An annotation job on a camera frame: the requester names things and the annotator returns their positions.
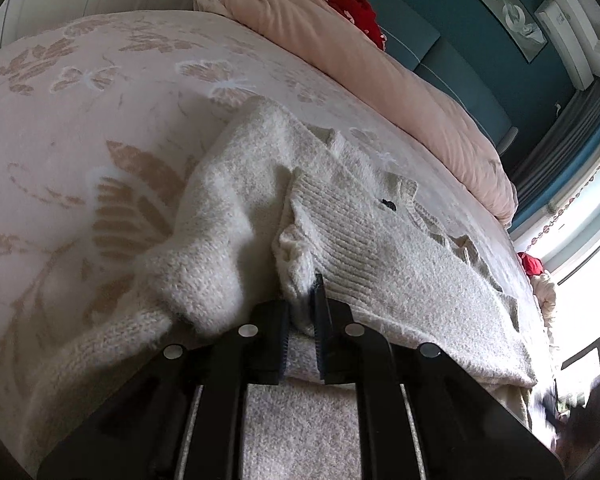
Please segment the cream knitted cardigan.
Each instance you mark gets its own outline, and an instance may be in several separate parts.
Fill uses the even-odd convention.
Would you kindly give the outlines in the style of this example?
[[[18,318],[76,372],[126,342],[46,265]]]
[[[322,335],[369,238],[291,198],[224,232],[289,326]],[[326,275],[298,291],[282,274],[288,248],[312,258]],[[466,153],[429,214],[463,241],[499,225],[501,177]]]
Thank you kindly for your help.
[[[414,181],[377,168],[334,130],[252,98],[189,178],[172,235],[134,266],[106,321],[62,348],[38,376],[20,457],[31,472],[120,386],[140,355],[171,335],[200,339],[282,296],[291,305],[290,382],[248,400],[250,479],[353,479],[354,393],[321,388],[312,363],[310,289],[391,341],[451,353],[518,422],[536,370],[521,307],[467,236],[452,237],[416,200]]]

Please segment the red and cream clothes pile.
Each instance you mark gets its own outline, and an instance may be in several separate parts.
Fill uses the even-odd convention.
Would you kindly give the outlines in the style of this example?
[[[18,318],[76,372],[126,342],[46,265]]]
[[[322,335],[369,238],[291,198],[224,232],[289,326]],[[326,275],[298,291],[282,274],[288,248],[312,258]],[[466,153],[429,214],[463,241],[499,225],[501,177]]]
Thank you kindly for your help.
[[[534,296],[538,300],[545,328],[550,332],[555,321],[557,284],[539,258],[526,252],[518,252],[517,256],[528,276]]]

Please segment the pink floral bedspread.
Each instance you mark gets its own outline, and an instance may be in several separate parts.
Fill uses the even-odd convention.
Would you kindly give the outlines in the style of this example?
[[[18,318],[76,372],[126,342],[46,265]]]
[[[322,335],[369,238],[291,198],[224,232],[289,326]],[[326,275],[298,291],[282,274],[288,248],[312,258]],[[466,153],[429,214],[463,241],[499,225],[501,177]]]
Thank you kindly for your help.
[[[17,437],[32,378],[106,318],[135,258],[171,233],[197,162],[250,96],[345,134],[517,301],[536,374],[548,341],[500,222],[433,154],[340,84],[227,18],[140,11],[82,18],[0,50],[0,436]]]

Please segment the red garment near headboard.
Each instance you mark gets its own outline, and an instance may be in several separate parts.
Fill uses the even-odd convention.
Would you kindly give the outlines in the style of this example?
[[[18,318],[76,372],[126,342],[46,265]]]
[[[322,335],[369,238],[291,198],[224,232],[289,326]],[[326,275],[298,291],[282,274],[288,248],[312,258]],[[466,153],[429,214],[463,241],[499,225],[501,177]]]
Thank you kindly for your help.
[[[381,50],[386,50],[387,37],[377,23],[377,14],[368,0],[323,0],[359,29]]]

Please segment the teal padded headboard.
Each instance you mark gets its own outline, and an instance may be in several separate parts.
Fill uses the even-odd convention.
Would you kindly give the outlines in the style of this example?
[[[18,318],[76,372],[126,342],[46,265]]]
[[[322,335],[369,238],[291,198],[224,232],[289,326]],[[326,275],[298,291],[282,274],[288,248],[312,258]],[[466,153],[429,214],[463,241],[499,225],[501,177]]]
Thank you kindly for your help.
[[[536,147],[574,88],[551,44],[527,60],[481,0],[368,0],[397,61],[457,99],[499,144],[512,171]]]

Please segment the silver framed wall picture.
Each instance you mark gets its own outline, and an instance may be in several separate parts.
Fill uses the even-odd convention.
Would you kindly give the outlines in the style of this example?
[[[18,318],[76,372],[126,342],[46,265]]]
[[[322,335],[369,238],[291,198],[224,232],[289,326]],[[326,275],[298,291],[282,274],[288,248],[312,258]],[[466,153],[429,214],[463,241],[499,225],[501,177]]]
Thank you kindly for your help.
[[[480,0],[531,63],[547,45],[544,32],[520,0]]]

